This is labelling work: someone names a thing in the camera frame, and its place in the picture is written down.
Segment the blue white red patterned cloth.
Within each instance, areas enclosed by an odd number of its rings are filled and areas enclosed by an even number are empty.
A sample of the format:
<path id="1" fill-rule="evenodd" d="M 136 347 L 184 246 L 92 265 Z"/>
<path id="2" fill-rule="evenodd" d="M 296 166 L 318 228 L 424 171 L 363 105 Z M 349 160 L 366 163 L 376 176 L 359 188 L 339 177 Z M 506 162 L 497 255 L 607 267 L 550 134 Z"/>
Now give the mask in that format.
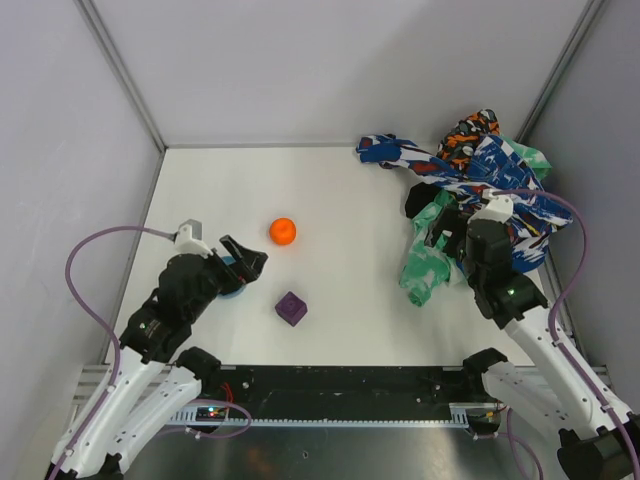
<path id="1" fill-rule="evenodd" d="M 361 138 L 356 153 L 365 164 L 411 171 L 421 182 L 448 191 L 460 209 L 469 213 L 481 207 L 485 189 L 542 189 L 525 159 L 505 139 L 492 134 L 481 138 L 464 171 L 409 140 L 387 135 Z M 513 201 L 514 212 L 509 220 L 513 267 L 526 273 L 544 262 L 550 235 L 571 224 L 572 215 L 557 201 L 544 196 L 515 195 Z"/>

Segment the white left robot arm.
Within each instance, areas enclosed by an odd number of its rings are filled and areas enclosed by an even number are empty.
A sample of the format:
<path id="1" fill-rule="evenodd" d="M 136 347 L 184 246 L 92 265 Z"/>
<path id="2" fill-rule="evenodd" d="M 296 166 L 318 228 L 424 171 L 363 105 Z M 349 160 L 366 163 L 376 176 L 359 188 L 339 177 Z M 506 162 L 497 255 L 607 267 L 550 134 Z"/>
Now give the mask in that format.
<path id="1" fill-rule="evenodd" d="M 195 221 L 174 233 L 147 232 L 171 242 L 177 253 L 122 334 L 116 335 L 95 311 L 89 313 L 106 331 L 114 359 L 58 441 L 49 479 L 123 478 L 175 413 L 223 385 L 216 357 L 182 345 L 216 298 L 259 279 L 268 256 L 225 235 L 220 242 L 230 257 L 224 259 L 202 240 Z"/>

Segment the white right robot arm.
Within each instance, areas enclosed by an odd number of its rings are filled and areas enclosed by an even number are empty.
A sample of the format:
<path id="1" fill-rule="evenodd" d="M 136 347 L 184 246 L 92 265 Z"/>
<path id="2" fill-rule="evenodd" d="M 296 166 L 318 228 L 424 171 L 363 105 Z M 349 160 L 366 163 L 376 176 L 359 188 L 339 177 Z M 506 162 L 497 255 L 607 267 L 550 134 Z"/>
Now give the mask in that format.
<path id="1" fill-rule="evenodd" d="M 480 313 L 518 344 L 546 385 L 523 377 L 494 348 L 468 357 L 463 367 L 489 396 L 558 440 L 557 458 L 568 478 L 637 477 L 639 417 L 550 319 L 548 301 L 536 284 L 513 268 L 506 225 L 511 211 L 496 201 L 487 212 L 473 215 L 447 206 L 431 224 L 425 243 L 446 240 L 444 252 L 461 263 Z"/>

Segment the green white cloth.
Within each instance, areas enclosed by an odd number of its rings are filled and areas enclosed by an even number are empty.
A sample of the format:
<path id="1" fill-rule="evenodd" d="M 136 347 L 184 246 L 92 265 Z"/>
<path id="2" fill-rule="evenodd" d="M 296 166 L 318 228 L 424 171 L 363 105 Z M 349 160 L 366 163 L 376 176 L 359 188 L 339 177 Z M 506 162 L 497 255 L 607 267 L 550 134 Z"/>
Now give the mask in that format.
<path id="1" fill-rule="evenodd" d="M 519 144 L 507 137 L 498 137 L 513 148 L 532 170 L 537 180 L 543 180 L 552 166 L 544 154 L 532 147 Z M 414 239 L 407 253 L 407 262 L 400 275 L 399 285 L 406 290 L 410 302 L 418 307 L 424 306 L 435 288 L 443 283 L 454 285 L 461 280 L 460 268 L 456 261 L 442 252 L 445 239 L 441 239 L 435 248 L 424 245 L 430 224 L 447 205 L 456 205 L 454 196 L 441 189 L 435 200 L 428 204 L 415 218 L 410 219 Z M 513 242 L 514 268 L 526 273 L 539 267 L 548 250 L 548 239 L 525 240 L 524 247 Z"/>

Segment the orange black patterned cloth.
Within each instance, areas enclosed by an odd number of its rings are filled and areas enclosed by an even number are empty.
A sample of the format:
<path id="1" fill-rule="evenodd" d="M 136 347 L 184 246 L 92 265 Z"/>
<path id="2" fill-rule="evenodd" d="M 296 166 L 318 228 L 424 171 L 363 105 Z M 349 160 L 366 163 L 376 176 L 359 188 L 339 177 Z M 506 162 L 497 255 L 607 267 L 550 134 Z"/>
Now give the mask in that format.
<path id="1" fill-rule="evenodd" d="M 492 109 L 482 109 L 460 120 L 440 141 L 436 156 L 459 172 L 465 172 L 475 149 L 487 135 L 499 135 L 500 125 Z"/>

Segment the blue round disc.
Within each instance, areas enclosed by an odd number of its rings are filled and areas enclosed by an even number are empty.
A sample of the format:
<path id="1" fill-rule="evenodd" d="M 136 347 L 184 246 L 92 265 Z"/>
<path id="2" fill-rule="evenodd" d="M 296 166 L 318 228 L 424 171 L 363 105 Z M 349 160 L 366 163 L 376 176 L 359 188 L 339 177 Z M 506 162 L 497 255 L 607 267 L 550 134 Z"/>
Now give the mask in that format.
<path id="1" fill-rule="evenodd" d="M 222 256 L 221 260 L 227 266 L 231 266 L 232 264 L 235 263 L 235 260 L 229 255 Z M 236 290 L 234 290 L 232 292 L 221 293 L 220 296 L 222 298 L 225 298 L 225 299 L 231 299 L 231 298 L 237 297 L 240 294 L 242 294 L 245 289 L 246 289 L 246 284 L 242 284 L 238 289 L 236 289 Z"/>

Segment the orange ball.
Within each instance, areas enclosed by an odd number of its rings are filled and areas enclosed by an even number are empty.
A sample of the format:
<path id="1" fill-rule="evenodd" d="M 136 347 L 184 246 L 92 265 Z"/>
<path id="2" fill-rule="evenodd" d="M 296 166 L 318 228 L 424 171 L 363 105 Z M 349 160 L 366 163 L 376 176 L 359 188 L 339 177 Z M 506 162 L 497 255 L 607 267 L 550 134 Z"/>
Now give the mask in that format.
<path id="1" fill-rule="evenodd" d="M 290 245 L 295 241 L 296 236 L 296 224 L 289 218 L 278 218 L 269 227 L 269 237 L 276 245 Z"/>

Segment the purple cube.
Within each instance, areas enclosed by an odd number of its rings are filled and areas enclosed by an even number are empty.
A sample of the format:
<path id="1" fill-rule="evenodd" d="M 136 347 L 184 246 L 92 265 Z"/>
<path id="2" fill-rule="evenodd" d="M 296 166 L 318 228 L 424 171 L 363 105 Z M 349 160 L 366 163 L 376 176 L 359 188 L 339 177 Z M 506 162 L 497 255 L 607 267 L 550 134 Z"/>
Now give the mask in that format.
<path id="1" fill-rule="evenodd" d="M 287 292 L 275 305 L 277 315 L 295 327 L 307 314 L 307 304 L 293 292 Z"/>

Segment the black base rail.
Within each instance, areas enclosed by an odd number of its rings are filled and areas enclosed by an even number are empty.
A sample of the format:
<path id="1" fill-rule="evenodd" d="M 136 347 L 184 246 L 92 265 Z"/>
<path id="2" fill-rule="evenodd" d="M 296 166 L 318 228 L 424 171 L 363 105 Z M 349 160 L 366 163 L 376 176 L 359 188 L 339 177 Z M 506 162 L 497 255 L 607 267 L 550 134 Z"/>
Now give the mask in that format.
<path id="1" fill-rule="evenodd" d="M 500 401 L 515 398 L 518 414 L 549 435 L 578 426 L 539 371 L 495 356 L 469 358 L 460 368 L 223 366 L 202 352 L 186 352 L 134 403 L 152 394 L 185 395 L 191 384 L 203 403 L 183 398 L 171 424 L 463 426 L 485 421 Z"/>

